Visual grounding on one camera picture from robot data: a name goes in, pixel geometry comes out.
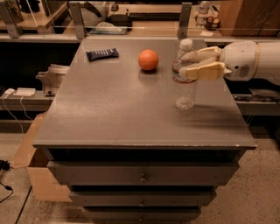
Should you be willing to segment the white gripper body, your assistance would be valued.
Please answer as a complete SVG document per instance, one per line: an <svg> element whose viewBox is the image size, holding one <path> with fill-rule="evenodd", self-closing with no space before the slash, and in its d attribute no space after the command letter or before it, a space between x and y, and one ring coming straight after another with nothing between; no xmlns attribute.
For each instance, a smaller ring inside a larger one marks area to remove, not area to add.
<svg viewBox="0 0 280 224"><path fill-rule="evenodd" d="M220 62L226 67L224 77L231 81L249 81L258 63L258 44L253 41L234 42L220 52Z"/></svg>

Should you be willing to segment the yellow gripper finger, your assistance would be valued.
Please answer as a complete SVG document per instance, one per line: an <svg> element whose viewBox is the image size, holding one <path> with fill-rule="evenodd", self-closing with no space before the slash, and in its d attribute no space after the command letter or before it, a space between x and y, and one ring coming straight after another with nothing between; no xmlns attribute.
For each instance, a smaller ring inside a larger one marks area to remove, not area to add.
<svg viewBox="0 0 280 224"><path fill-rule="evenodd" d="M194 81L216 81L225 73L225 64L222 62L212 62L205 65L183 66L178 70L180 77Z"/></svg>
<svg viewBox="0 0 280 224"><path fill-rule="evenodd" d="M183 57L183 61L192 63L212 63L220 59L221 49L218 46L211 46L199 49L197 51L187 52Z"/></svg>

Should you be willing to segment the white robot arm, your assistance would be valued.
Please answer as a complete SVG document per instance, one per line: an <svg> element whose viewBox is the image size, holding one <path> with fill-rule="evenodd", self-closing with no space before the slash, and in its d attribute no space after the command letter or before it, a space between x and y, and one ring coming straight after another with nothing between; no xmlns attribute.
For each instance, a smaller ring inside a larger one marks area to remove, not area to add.
<svg viewBox="0 0 280 224"><path fill-rule="evenodd" d="M215 81L224 77L230 81L264 79L280 85L280 43L237 41L223 48L211 46L188 52L178 75L187 81Z"/></svg>

